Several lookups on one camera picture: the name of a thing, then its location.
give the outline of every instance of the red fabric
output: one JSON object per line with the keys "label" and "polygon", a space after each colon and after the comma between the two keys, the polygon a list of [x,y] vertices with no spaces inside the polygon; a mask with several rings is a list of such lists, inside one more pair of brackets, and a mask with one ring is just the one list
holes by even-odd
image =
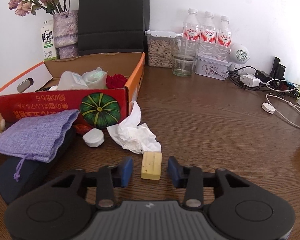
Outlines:
{"label": "red fabric", "polygon": [[113,77],[107,76],[106,85],[107,88],[124,88],[127,81],[128,79],[126,79],[123,75],[115,74]]}

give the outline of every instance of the yellow sponge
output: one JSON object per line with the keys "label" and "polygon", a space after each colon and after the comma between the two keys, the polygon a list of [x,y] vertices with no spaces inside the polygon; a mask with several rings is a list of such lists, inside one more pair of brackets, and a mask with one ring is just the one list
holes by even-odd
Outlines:
{"label": "yellow sponge", "polygon": [[160,179],[162,153],[144,152],[142,158],[141,178]]}

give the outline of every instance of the orange cardboard box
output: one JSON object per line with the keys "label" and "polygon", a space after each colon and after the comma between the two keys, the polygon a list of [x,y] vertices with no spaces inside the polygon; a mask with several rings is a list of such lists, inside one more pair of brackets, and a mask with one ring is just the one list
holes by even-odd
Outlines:
{"label": "orange cardboard box", "polygon": [[[104,53],[41,62],[0,88],[0,113],[7,122],[23,117],[79,109],[78,131],[104,129],[121,122],[132,110],[143,79],[145,54]],[[57,85],[64,71],[80,75],[100,66],[107,74],[122,74],[123,89],[37,91]]]}

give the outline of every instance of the plastic bag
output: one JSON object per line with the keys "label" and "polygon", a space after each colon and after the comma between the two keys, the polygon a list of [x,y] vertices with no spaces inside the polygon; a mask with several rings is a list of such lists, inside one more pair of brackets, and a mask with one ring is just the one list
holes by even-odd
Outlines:
{"label": "plastic bag", "polygon": [[86,72],[82,75],[83,80],[89,89],[104,89],[106,86],[107,72],[103,71],[101,67],[96,70]]}

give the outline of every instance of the metal screw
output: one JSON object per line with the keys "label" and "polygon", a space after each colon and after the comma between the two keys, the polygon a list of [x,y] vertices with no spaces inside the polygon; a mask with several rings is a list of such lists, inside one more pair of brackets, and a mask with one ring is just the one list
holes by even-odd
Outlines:
{"label": "metal screw", "polygon": [[111,199],[101,199],[99,201],[99,206],[103,208],[109,208],[114,205],[113,201]]}
{"label": "metal screw", "polygon": [[201,201],[200,201],[200,200],[197,200],[197,199],[188,199],[188,200],[186,201],[186,205],[187,205],[188,207],[193,207],[193,208],[195,208],[195,207],[200,207],[200,206],[201,206]]}

